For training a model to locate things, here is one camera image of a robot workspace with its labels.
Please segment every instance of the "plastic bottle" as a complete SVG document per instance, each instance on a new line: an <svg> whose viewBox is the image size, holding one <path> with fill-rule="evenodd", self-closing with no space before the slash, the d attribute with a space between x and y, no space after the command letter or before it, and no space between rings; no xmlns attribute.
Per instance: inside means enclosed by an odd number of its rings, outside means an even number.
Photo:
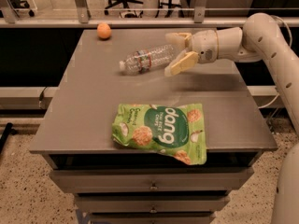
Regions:
<svg viewBox="0 0 299 224"><path fill-rule="evenodd" d="M176 50L172 45L142 49L120 61L120 70L125 75L138 75L149 71L152 67L170 64L175 58Z"/></svg>

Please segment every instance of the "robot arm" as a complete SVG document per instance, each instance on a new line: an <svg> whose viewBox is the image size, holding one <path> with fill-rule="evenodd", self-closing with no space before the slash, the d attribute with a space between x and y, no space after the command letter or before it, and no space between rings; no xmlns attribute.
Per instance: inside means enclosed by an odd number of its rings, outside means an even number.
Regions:
<svg viewBox="0 0 299 224"><path fill-rule="evenodd" d="M262 58L278 87L292 124L299 133L299 59L272 17L263 13L252 15L244 24L243 31L240 28L208 30L195 35L171 34L166 39L179 48L185 48L165 68L167 77L185 71L197 63L213 63L216 59L253 62ZM299 144L289 151L282 164L271 223L297 223L298 197Z"/></svg>

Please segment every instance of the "chip bag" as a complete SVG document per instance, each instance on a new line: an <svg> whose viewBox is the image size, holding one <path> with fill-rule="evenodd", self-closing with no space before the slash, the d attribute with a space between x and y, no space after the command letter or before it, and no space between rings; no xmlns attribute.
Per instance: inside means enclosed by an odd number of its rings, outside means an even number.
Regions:
<svg viewBox="0 0 299 224"><path fill-rule="evenodd" d="M206 162L206 138L201 104L166 107L120 104L112 124L119 144L172 156L188 165Z"/></svg>

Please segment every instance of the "terrazzo floor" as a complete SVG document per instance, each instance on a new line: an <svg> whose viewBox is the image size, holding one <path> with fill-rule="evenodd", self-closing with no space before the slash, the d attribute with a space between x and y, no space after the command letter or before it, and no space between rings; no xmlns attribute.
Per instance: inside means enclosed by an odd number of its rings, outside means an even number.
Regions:
<svg viewBox="0 0 299 224"><path fill-rule="evenodd" d="M50 167L28 148L42 119L0 119L0 133L10 121L18 131L10 135L0 156L0 224L64 223L78 221L73 196L61 192L49 179ZM278 150L264 153L254 164L255 174L212 224L269 224L281 163L298 142L288 119L273 120Z"/></svg>

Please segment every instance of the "drawer knob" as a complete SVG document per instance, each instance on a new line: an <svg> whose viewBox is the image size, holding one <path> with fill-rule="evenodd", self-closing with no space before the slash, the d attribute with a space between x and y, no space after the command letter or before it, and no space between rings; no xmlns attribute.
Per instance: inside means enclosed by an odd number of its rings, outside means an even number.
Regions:
<svg viewBox="0 0 299 224"><path fill-rule="evenodd" d="M156 208L153 206L153 207L151 207L151 210L150 210L149 212L152 213L152 214L155 214L155 213L157 213L158 211L157 211Z"/></svg>
<svg viewBox="0 0 299 224"><path fill-rule="evenodd" d="M151 187L149 187L149 190L150 190L150 191L157 191L157 190L158 190L158 187L156 186L156 184L153 183L153 184L151 185Z"/></svg>

